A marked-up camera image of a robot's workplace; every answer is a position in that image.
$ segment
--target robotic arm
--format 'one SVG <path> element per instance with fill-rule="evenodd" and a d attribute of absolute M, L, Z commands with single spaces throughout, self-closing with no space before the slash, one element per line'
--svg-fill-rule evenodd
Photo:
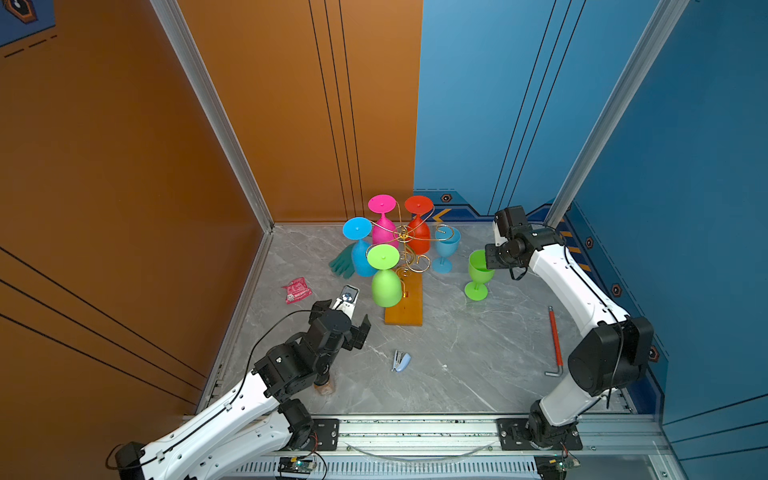
<path fill-rule="evenodd" d="M 366 315 L 352 326 L 357 294 L 347 285 L 335 301 L 316 302 L 309 330 L 270 349 L 214 404 L 161 439 L 118 450 L 121 480 L 216 480 L 249 458 L 286 445 L 307 447 L 312 417 L 290 397 L 313 383 L 325 385 L 340 349 L 362 348 L 371 324 Z"/>
<path fill-rule="evenodd" d="M 569 374 L 531 406 L 530 440 L 548 449 L 564 441 L 602 392 L 628 386 L 645 374 L 654 328 L 644 317 L 631 318 L 605 295 L 574 262 L 560 234 L 550 227 L 534 229 L 522 207 L 497 212 L 493 228 L 495 244 L 485 246 L 488 268 L 509 268 L 513 280 L 528 270 L 539 275 L 583 337 L 568 357 Z M 515 278 L 513 268 L 525 271 Z"/>

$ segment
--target pink goblet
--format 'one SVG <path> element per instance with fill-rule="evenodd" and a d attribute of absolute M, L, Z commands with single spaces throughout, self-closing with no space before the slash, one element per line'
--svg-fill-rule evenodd
<path fill-rule="evenodd" d="M 374 245 L 388 243 L 395 248 L 398 247 L 397 235 L 393 233 L 395 231 L 395 224 L 385 215 L 391 212 L 396 205 L 397 202 L 392 195 L 376 195 L 368 201 L 368 208 L 373 213 L 382 214 L 382 217 L 373 223 L 371 236 L 373 237 Z"/>

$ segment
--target red handle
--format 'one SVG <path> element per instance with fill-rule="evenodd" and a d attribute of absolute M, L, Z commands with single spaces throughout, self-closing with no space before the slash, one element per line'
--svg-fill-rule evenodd
<path fill-rule="evenodd" d="M 560 354 L 560 338 L 558 337 L 558 324 L 554 321 L 554 312 L 549 310 L 549 324 L 552 326 L 552 339 L 554 340 L 554 354 L 558 359 L 558 366 L 563 366 L 563 356 Z"/>

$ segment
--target red disc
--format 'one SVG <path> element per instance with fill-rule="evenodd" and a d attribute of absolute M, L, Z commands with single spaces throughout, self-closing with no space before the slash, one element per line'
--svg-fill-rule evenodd
<path fill-rule="evenodd" d="M 406 200 L 406 210 L 415 215 L 428 214 L 435 204 L 427 197 L 414 195 Z"/>

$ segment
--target orange tool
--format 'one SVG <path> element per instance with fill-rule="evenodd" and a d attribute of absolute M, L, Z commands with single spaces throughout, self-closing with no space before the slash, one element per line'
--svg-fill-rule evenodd
<path fill-rule="evenodd" d="M 554 311 L 549 307 L 549 324 L 552 326 L 552 339 L 554 340 L 554 354 L 558 359 L 557 372 L 544 372 L 546 376 L 560 376 L 563 374 L 563 356 L 560 354 L 560 338 L 558 337 L 558 324 L 554 321 Z"/>

